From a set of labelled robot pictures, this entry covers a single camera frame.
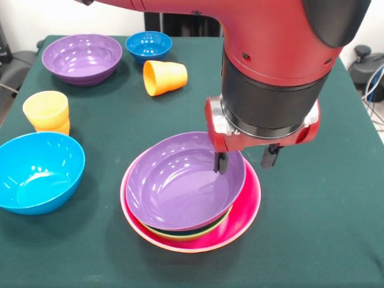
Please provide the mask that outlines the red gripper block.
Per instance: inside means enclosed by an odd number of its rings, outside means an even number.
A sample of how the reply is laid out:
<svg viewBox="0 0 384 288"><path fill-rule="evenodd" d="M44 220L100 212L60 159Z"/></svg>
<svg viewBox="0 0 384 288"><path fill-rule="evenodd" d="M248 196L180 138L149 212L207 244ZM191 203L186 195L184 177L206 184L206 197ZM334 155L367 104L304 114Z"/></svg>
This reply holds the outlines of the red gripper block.
<svg viewBox="0 0 384 288"><path fill-rule="evenodd" d="M247 147L262 145L268 146L264 150L260 165L263 169L270 169L276 164L282 146L308 143L314 140L320 128L320 103L316 101L305 117L303 125L293 133L277 139L251 137L227 120L221 99L221 96L214 96L205 101L208 136L216 151L214 155L215 173L226 173L229 162L226 152L241 151Z"/></svg>

